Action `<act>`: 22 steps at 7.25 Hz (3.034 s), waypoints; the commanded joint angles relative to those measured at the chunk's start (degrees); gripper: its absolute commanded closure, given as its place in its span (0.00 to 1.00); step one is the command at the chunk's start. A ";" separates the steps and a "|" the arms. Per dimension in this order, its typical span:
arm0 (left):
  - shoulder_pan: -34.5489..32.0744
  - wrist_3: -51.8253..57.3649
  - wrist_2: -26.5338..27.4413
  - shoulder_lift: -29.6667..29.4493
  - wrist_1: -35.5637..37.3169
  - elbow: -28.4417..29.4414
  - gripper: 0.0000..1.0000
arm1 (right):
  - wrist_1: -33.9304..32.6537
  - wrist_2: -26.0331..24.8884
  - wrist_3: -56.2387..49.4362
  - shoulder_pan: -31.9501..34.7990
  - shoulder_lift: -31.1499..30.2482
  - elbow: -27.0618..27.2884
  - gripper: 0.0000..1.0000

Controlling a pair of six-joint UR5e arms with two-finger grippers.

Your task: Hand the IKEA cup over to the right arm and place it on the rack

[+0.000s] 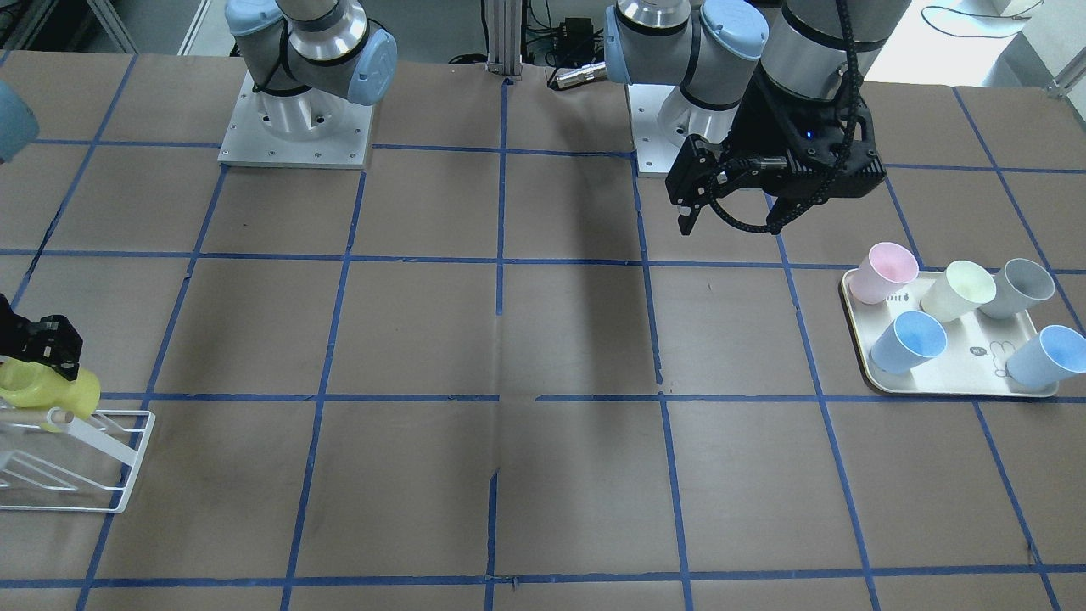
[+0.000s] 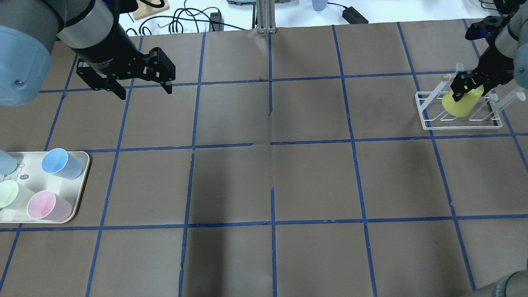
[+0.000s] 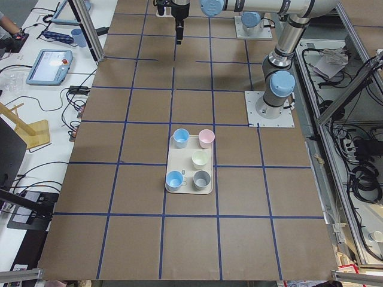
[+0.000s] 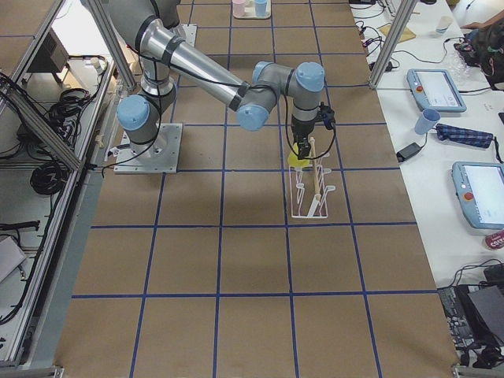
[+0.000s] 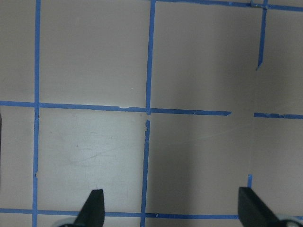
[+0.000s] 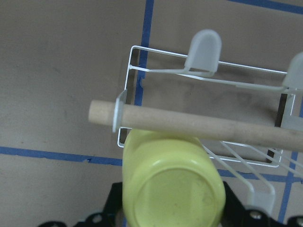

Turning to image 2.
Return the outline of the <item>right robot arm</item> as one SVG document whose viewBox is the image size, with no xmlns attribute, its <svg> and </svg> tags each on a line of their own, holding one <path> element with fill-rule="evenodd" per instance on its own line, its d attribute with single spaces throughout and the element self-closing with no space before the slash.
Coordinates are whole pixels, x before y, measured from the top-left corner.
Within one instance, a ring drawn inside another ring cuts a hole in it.
<svg viewBox="0 0 528 297">
<path fill-rule="evenodd" d="M 488 16 L 473 23 L 464 37 L 466 40 L 485 39 L 488 48 L 475 69 L 456 74 L 450 85 L 455 102 L 479 87 L 483 87 L 481 95 L 485 95 L 512 80 L 527 89 L 528 4 L 521 5 L 513 16 L 503 19 Z"/>
</svg>

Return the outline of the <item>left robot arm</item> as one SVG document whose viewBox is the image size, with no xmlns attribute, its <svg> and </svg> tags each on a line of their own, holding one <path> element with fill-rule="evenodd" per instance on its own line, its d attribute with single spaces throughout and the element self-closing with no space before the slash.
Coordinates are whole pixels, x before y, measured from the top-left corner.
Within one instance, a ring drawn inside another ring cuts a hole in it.
<svg viewBox="0 0 528 297">
<path fill-rule="evenodd" d="M 120 80 L 159 83 L 172 93 L 176 67 L 155 47 L 141 53 L 119 23 L 137 0 L 2 0 L 0 104 L 21 106 L 38 95 L 56 40 L 78 56 L 77 75 L 92 89 L 126 99 Z"/>
</svg>

